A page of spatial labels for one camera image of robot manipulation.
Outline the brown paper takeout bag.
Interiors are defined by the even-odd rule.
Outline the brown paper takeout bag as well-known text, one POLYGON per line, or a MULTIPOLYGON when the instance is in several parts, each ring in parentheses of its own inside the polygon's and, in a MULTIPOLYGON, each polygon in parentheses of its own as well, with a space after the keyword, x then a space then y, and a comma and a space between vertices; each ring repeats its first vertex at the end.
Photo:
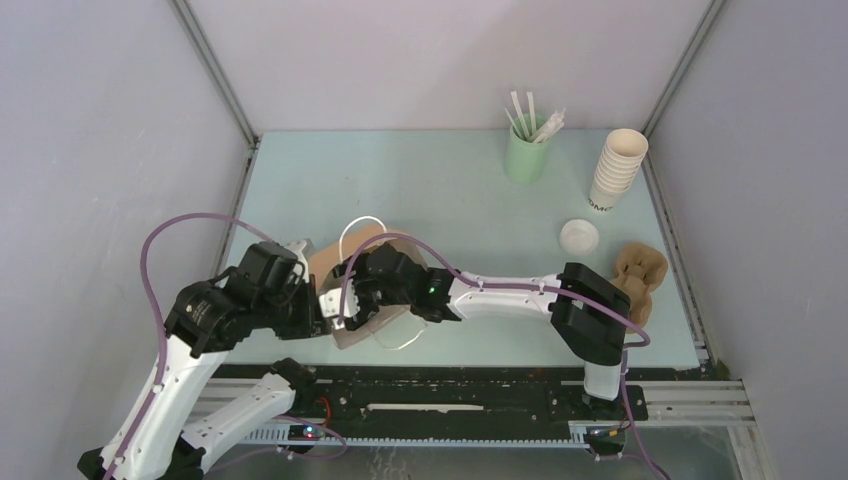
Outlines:
POLYGON ((390 345, 379 335, 411 311, 427 269, 418 248, 379 218, 355 218, 333 245, 309 254, 307 260, 337 348, 345 350, 370 337, 386 350, 403 350, 426 330, 426 321, 419 318, 416 334, 401 344, 390 345))

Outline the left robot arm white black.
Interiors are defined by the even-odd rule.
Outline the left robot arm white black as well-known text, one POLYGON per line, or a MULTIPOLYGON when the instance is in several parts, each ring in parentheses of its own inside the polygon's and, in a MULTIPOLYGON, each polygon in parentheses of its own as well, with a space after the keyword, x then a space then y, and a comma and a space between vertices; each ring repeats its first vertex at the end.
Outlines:
POLYGON ((316 378, 292 358, 274 362, 247 393, 191 423, 207 382, 235 346, 255 330, 282 340, 324 335, 308 239, 284 246, 258 242, 240 264, 218 278, 179 292, 164 322, 163 376, 151 375, 151 401, 133 406, 104 447, 83 453, 77 468, 87 479, 200 479, 233 446, 270 419, 304 416, 316 403, 316 378))

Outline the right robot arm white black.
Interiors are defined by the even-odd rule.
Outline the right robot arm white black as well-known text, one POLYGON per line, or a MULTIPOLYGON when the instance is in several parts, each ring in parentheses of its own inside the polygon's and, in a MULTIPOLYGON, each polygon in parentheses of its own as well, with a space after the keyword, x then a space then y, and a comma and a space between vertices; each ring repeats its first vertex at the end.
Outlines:
POLYGON ((348 331, 365 326, 390 306, 407 307, 433 323, 484 317, 542 320, 584 363, 585 411, 606 418, 622 403, 631 300, 580 263, 536 278, 486 277, 419 264, 384 243, 335 267, 319 305, 333 328, 348 331))

